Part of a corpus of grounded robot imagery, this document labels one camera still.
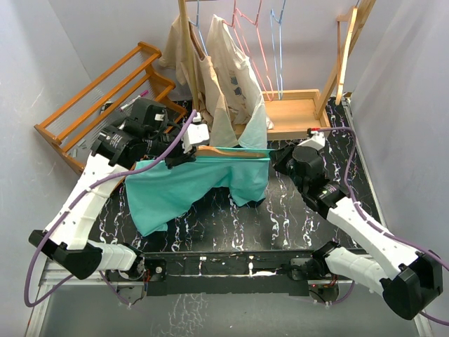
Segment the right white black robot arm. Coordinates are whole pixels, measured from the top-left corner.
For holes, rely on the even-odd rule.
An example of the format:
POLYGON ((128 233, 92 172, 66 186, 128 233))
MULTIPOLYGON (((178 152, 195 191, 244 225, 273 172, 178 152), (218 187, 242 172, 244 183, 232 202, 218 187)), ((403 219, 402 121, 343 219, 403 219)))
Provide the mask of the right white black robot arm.
POLYGON ((304 203, 343 230, 370 255, 363 258, 328 242, 309 262, 323 279, 344 276, 379 294, 399 317, 412 320, 443 292, 443 267, 432 253, 404 244, 326 177, 313 147, 289 145, 269 154, 274 170, 288 176, 304 203))

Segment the teal t shirt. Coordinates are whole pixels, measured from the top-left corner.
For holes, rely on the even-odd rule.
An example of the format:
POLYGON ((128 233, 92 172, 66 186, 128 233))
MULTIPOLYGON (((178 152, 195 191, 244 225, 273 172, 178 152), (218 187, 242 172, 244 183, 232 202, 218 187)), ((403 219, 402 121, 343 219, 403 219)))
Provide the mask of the teal t shirt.
POLYGON ((125 178, 126 196, 137 231, 148 236, 166 231, 167 222, 186 213, 211 189, 226 187, 237 206, 264 199, 269 180, 269 149, 257 159, 197 157, 169 169, 162 161, 153 168, 125 178))

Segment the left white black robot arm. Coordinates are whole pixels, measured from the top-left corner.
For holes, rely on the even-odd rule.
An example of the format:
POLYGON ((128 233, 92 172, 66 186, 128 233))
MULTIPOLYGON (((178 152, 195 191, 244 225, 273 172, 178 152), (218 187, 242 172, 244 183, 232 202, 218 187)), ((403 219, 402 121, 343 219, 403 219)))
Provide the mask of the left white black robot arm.
POLYGON ((29 242, 77 279, 94 272, 117 270, 130 280, 143 276, 139 250, 128 244, 90 240, 89 234, 103 206, 128 176, 144 172, 137 163, 153 157, 152 166, 173 167, 191 159, 201 139, 201 115, 189 113, 186 122, 170 119, 167 106, 138 98, 130 113, 103 127, 94 140, 85 169, 54 219, 33 230, 29 242))

